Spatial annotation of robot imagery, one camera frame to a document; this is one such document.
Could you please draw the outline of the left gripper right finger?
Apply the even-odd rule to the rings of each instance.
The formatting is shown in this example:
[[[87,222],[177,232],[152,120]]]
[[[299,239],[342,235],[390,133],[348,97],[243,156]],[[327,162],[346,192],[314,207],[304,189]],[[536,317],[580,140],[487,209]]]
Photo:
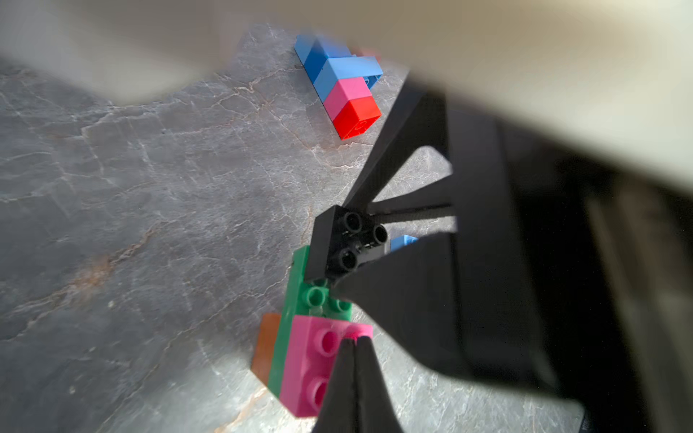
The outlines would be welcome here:
[[[357,432],[403,433],[370,337],[359,337],[355,349]]]

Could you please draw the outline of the orange lego brick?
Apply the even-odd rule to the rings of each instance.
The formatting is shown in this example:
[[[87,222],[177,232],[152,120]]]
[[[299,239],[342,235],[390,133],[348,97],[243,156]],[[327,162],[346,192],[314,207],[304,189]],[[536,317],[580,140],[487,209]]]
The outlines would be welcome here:
[[[278,336],[280,322],[281,315],[279,313],[267,313],[263,315],[256,339],[256,348],[254,349],[251,371],[265,387],[269,387],[269,376],[274,358],[274,346]]]

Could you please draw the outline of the black lego brick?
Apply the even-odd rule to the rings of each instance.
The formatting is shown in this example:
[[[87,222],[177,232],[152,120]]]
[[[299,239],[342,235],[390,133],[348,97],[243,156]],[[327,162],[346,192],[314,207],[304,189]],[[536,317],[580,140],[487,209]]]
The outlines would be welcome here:
[[[337,281],[384,254],[389,235],[382,224],[335,205],[315,219],[305,281]]]

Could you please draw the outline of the blue long lego brick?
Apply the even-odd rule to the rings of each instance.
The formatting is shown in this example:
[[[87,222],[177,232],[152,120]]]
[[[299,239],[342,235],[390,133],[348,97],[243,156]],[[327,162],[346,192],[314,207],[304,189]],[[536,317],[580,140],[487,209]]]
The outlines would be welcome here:
[[[305,65],[312,54],[322,58],[352,57],[351,50],[343,43],[322,34],[300,34],[294,44],[300,62]]]
[[[409,235],[403,235],[403,236],[397,236],[396,238],[391,240],[390,243],[390,252],[397,251],[407,245],[411,245],[415,243],[418,240],[417,237],[415,236],[409,236]]]
[[[324,102],[341,79],[362,78],[368,88],[373,88],[382,75],[383,70],[376,57],[328,58],[313,86],[321,102]]]

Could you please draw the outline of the pink lego brick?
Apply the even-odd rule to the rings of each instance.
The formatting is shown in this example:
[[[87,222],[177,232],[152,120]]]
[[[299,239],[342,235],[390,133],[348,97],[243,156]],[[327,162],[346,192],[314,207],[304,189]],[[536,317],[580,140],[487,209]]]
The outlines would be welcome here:
[[[371,90],[363,78],[340,79],[330,90],[323,105],[330,120],[334,121],[350,100],[371,97],[371,95]]]
[[[344,320],[296,316],[285,357],[280,401],[296,418],[319,415],[340,342],[373,337],[373,327]]]

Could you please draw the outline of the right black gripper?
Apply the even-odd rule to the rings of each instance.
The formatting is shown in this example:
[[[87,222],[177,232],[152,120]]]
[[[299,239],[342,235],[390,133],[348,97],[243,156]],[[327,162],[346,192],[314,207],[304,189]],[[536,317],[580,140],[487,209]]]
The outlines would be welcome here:
[[[375,199],[422,147],[450,157],[454,210],[450,175]],[[423,366],[459,373],[461,343],[476,378],[578,401],[601,432],[691,431],[692,254],[659,188],[408,80],[344,207],[455,211],[458,287],[436,233],[332,288]]]

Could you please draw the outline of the small blue lego brick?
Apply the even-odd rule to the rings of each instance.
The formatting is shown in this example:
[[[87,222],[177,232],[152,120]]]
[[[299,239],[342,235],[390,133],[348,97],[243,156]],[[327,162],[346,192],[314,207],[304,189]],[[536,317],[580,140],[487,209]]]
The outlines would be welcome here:
[[[350,49],[341,43],[334,43],[327,39],[317,39],[312,45],[303,66],[310,82],[314,83],[327,60],[352,56],[353,54],[350,52]]]

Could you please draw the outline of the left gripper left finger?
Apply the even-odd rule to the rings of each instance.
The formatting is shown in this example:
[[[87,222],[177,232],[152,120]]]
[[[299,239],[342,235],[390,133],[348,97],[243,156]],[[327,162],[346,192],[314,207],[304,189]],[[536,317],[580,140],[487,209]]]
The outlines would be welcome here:
[[[355,351],[353,339],[340,342],[321,411],[313,433],[357,431],[357,391],[355,379]]]

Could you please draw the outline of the green long lego brick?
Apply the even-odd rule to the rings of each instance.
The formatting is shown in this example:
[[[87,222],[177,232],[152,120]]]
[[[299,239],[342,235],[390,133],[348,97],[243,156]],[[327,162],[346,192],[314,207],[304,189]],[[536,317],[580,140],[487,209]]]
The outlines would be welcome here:
[[[274,354],[268,382],[269,390],[277,399],[280,398],[281,394],[285,357],[294,317],[311,316],[345,321],[350,321],[352,317],[352,304],[333,299],[326,283],[318,283],[317,285],[306,283],[304,278],[309,252],[310,247],[305,245],[297,249],[292,256],[292,266],[280,315],[278,333],[274,341]]]

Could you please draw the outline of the red lego brick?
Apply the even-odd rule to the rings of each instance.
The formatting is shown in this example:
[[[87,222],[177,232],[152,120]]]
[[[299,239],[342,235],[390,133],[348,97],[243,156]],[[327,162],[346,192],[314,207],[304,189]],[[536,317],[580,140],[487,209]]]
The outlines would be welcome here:
[[[333,120],[341,140],[364,134],[382,113],[373,97],[351,99]]]

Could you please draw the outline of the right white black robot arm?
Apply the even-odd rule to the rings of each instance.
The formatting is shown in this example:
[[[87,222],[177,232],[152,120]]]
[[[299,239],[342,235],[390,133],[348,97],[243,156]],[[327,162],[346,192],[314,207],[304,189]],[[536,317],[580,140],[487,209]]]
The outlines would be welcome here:
[[[247,368],[341,205],[301,423]],[[692,429],[689,1],[5,1],[1,429]]]

